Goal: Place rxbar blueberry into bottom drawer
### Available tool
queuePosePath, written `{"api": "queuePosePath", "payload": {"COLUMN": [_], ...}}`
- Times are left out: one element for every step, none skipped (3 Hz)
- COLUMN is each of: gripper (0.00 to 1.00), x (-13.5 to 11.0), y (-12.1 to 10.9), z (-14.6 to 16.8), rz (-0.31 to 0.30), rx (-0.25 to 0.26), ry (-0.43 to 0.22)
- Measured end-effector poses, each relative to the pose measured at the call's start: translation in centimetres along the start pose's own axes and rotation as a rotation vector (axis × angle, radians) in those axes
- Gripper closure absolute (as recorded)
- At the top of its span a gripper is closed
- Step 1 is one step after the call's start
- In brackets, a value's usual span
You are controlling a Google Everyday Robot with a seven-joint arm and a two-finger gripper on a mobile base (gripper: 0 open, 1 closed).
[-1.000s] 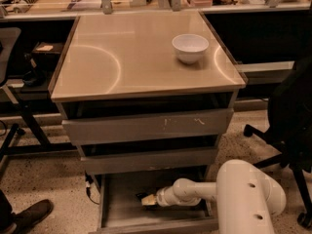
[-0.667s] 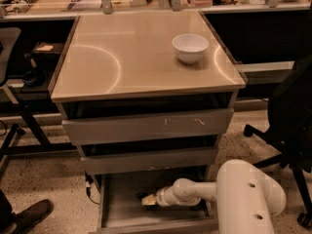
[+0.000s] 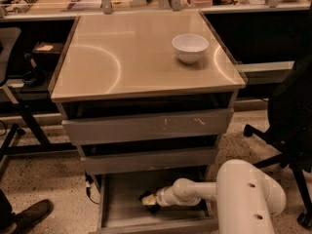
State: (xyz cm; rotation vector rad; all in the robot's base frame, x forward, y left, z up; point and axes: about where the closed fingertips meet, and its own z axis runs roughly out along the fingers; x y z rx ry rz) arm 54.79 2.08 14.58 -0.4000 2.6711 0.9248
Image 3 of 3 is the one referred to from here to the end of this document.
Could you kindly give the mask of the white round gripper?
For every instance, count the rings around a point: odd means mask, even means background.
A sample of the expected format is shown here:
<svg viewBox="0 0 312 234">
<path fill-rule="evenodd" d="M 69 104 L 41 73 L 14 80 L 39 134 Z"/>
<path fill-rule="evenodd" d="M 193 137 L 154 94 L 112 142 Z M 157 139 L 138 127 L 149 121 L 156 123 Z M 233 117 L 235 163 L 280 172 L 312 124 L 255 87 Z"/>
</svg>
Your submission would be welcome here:
<svg viewBox="0 0 312 234">
<path fill-rule="evenodd" d="M 144 196 L 141 202 L 144 206 L 155 206 L 158 203 L 161 207 L 168 207 L 177 203 L 177 197 L 173 188 L 169 186 L 159 189 L 156 196 L 154 194 Z"/>
</svg>

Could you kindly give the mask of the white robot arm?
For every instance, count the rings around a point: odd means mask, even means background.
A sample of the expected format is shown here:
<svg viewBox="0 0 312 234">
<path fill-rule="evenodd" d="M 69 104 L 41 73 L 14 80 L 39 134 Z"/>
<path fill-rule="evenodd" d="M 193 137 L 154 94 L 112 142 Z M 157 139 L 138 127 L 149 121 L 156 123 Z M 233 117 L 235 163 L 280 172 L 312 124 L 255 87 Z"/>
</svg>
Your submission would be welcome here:
<svg viewBox="0 0 312 234">
<path fill-rule="evenodd" d="M 219 234 L 275 234 L 271 218 L 286 207 L 286 194 L 271 176 L 238 159 L 225 162 L 214 182 L 179 178 L 173 185 L 140 197 L 149 210 L 216 202 Z"/>
</svg>

